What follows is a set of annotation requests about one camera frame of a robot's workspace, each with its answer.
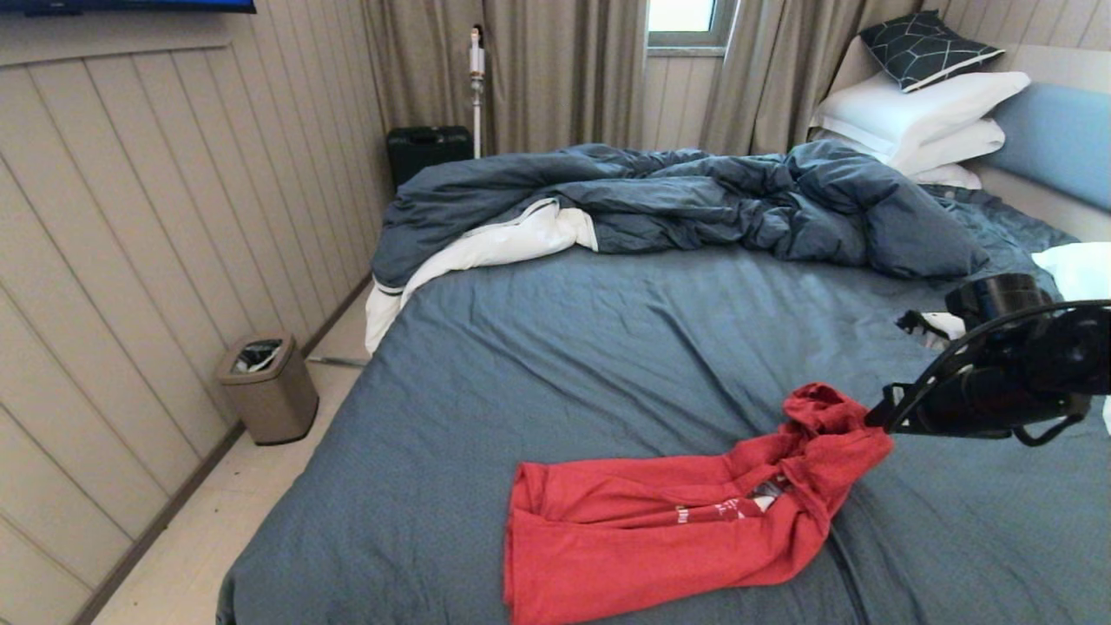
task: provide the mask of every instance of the floor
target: floor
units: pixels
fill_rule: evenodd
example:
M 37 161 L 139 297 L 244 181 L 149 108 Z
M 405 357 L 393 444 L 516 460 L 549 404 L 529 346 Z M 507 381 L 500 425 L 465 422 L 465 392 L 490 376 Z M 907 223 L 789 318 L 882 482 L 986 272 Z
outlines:
M 313 350 L 366 360 L 363 304 L 356 299 Z M 267 513 L 312 456 L 360 371 L 309 364 L 320 393 L 317 422 L 297 443 L 258 447 L 244 434 L 159 536 L 93 625 L 211 624 L 220 582 Z

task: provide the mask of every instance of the window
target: window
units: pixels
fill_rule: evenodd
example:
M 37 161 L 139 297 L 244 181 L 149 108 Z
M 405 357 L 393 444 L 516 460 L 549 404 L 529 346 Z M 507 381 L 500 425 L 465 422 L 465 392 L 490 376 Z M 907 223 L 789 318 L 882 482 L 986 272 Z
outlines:
M 651 48 L 724 48 L 737 0 L 650 0 Z

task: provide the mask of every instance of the black patterned pillow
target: black patterned pillow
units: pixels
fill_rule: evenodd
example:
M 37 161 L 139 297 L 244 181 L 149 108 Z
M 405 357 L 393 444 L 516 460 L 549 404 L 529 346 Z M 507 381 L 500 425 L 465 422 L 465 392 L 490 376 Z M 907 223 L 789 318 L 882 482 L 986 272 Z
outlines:
M 904 93 L 975 71 L 1003 53 L 957 34 L 935 10 L 875 24 L 860 31 L 860 38 Z

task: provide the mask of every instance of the bed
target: bed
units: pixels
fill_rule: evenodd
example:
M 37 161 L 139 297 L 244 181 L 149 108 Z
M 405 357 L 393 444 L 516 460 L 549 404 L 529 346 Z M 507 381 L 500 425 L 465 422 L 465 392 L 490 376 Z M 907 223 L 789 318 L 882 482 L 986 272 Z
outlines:
M 773 432 L 804 384 L 871 405 L 913 381 L 937 353 L 894 322 L 964 280 L 1028 272 L 1055 294 L 1030 253 L 1074 236 L 984 191 L 923 189 L 988 264 L 909 279 L 737 244 L 578 246 L 428 281 L 232 566 L 218 623 L 506 623 L 518 463 L 723 454 Z M 1103 622 L 1100 404 L 1035 451 L 898 437 L 793 579 L 604 622 Z

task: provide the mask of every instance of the beige curtain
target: beige curtain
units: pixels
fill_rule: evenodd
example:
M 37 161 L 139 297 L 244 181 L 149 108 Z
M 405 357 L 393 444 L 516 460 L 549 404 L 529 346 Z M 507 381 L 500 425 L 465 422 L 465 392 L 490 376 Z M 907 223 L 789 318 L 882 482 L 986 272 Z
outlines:
M 849 41 L 919 10 L 922 0 L 740 0 L 725 61 L 707 107 L 701 147 L 783 152 L 807 140 Z
M 483 151 L 640 147 L 648 0 L 366 0 L 387 128 L 471 128 L 468 46 L 483 24 Z
M 647 0 L 486 0 L 493 152 L 641 147 Z

